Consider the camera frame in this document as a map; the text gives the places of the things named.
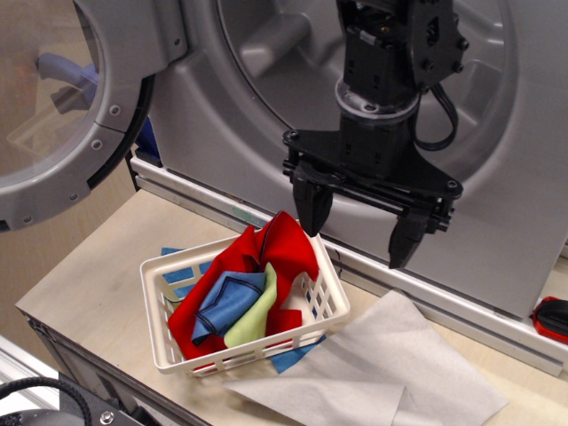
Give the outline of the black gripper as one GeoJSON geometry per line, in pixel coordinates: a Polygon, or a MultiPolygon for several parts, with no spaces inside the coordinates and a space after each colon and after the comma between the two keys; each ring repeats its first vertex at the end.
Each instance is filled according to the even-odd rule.
{"type": "Polygon", "coordinates": [[[384,120],[342,114],[339,130],[287,130],[284,172],[300,225],[317,235],[338,193],[398,216],[389,268],[405,268],[426,233],[446,231],[459,181],[428,162],[415,142],[416,115],[384,120]]]}

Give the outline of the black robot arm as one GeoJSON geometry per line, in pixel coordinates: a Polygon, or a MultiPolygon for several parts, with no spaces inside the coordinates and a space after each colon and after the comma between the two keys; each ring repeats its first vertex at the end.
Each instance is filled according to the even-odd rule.
{"type": "Polygon", "coordinates": [[[304,231],[325,224],[335,194],[394,213],[389,266],[406,266],[424,235],[444,231],[461,183],[424,152],[453,137],[418,138],[422,96],[431,93],[452,126],[459,118],[442,82],[462,71],[468,40],[450,1],[341,1],[343,75],[335,87],[338,130],[288,130],[285,174],[304,231]]]}

